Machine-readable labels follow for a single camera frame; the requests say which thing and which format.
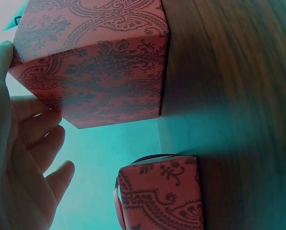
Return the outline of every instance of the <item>gift box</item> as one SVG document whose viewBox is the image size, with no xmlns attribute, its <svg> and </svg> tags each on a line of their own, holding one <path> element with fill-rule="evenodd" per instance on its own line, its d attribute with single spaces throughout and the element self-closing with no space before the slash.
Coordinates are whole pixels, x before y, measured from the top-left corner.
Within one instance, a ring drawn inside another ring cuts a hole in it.
<svg viewBox="0 0 286 230">
<path fill-rule="evenodd" d="M 77 128 L 155 118 L 167 42 L 160 0 L 30 0 L 10 74 Z"/>
<path fill-rule="evenodd" d="M 157 158 L 120 169 L 115 198 L 124 230 L 203 230 L 195 157 Z"/>
</svg>

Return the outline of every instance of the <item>paisley pattern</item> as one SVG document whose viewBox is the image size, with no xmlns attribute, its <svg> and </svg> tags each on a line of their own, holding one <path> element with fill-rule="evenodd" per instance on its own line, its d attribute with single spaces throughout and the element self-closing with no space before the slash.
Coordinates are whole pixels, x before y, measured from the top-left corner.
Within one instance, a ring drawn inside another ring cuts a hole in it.
<svg viewBox="0 0 286 230">
<path fill-rule="evenodd" d="M 169 169 L 165 179 L 163 169 Z M 183 170 L 177 175 L 179 184 L 176 184 L 176 178 L 171 175 L 180 169 Z M 203 207 L 199 182 L 195 180 L 196 171 L 194 157 L 147 161 L 121 169 L 118 180 L 124 216 L 129 222 L 126 225 L 130 224 L 134 229 L 153 226 L 153 229 L 162 230 L 203 230 Z"/>
<path fill-rule="evenodd" d="M 10 73 L 78 128 L 158 117 L 168 34 L 161 8 L 159 0 L 30 0 Z M 108 39 L 137 37 L 83 43 L 100 28 Z"/>
<path fill-rule="evenodd" d="M 35 13 L 69 8 L 72 14 L 85 18 L 85 21 L 72 31 L 64 43 L 64 47 L 74 47 L 85 33 L 90 30 L 96 31 L 98 28 L 107 28 L 115 32 L 145 28 L 146 35 L 167 36 L 168 26 L 165 18 L 148 10 L 157 1 L 159 0 L 110 0 L 105 5 L 91 8 L 84 6 L 86 1 L 82 0 L 31 0 L 25 12 Z M 157 6 L 156 9 L 162 10 L 162 7 Z"/>
</svg>

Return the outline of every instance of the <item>wooden table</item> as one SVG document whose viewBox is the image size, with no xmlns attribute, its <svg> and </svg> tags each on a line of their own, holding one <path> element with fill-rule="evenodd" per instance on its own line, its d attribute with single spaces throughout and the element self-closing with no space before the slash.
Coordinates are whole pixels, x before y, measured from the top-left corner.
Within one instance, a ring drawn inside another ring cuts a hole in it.
<svg viewBox="0 0 286 230">
<path fill-rule="evenodd" d="M 162 2 L 162 152 L 199 157 L 207 230 L 286 230 L 286 0 Z"/>
</svg>

